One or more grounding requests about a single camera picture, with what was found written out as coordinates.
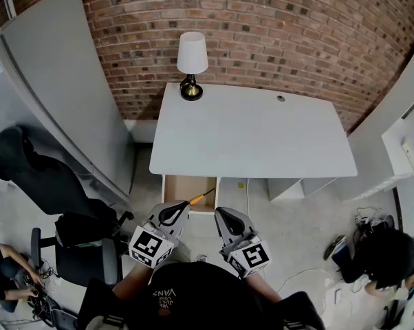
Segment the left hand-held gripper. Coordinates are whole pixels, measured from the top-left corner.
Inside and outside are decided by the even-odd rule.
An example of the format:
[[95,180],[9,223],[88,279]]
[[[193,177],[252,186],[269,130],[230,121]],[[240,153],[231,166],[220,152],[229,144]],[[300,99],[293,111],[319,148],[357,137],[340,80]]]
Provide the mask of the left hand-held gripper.
[[129,256],[155,269],[179,245],[188,218],[188,201],[169,201],[156,205],[136,227],[129,242]]

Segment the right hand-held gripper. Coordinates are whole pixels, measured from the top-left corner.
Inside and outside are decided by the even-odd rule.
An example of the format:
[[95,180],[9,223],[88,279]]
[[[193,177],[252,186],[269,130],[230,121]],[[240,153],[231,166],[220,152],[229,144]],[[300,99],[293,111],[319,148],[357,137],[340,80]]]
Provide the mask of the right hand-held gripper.
[[247,215],[218,207],[215,221],[224,243],[219,253],[240,278],[257,273],[272,262],[268,244],[260,237]]

